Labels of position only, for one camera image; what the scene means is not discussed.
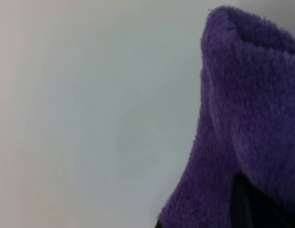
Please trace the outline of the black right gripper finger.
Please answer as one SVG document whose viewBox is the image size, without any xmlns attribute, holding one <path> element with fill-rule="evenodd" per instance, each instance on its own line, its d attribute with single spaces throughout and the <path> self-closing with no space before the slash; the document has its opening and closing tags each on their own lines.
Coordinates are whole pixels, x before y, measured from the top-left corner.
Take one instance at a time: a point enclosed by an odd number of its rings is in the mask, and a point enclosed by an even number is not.
<svg viewBox="0 0 295 228">
<path fill-rule="evenodd" d="M 233 180 L 229 215 L 232 228 L 295 228 L 295 209 L 286 211 L 240 174 Z"/>
</svg>

